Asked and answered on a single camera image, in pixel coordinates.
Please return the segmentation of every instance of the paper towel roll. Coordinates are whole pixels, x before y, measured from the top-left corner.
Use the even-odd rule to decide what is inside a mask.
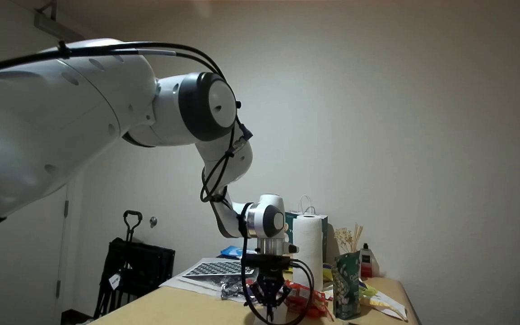
[[[314,289],[321,291],[323,289],[323,251],[321,251],[321,222],[326,218],[324,215],[297,215],[294,218],[292,226],[292,238],[294,245],[297,247],[297,253],[294,258],[305,262],[314,276]],[[301,269],[292,271],[292,280],[296,283],[306,285],[308,280]]]

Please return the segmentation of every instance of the wooden table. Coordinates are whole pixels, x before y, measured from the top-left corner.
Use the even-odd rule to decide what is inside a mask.
[[[301,325],[418,325],[413,307],[398,281],[370,278],[366,283],[402,303],[408,312],[408,323],[388,318],[377,310],[368,310],[353,319],[332,321],[330,318],[305,318]],[[241,303],[162,287],[95,319],[93,325],[252,325],[252,319],[252,312]]]

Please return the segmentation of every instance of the white wall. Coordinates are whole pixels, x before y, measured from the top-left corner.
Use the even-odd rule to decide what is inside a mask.
[[[222,2],[115,36],[196,45],[223,67],[256,153],[234,200],[279,193],[297,209],[308,195],[333,226],[364,224],[424,323],[520,323],[520,2]],[[138,238],[176,249],[175,271],[227,245],[200,166],[189,146],[119,142],[86,170],[81,310],[128,207],[158,218]]]

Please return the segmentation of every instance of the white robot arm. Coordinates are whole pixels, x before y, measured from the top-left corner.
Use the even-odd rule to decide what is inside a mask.
[[[211,72],[157,79],[144,54],[189,58]],[[227,184],[245,173],[252,157],[250,132],[236,108],[220,68],[184,45],[90,40],[1,61],[0,222],[64,184],[113,139],[194,144],[203,159],[200,198],[211,204],[218,231],[256,236],[258,256],[268,260],[243,258],[241,267],[249,262],[268,274],[268,285],[281,287],[281,269],[290,263],[283,256],[281,198],[232,204],[227,195]],[[274,307],[276,292],[265,294],[265,305]]]

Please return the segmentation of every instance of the plastic bottle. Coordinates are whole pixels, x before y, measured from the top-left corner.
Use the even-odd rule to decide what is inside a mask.
[[[371,278],[371,276],[379,276],[379,263],[377,263],[371,249],[364,242],[364,245],[361,249],[361,278]]]

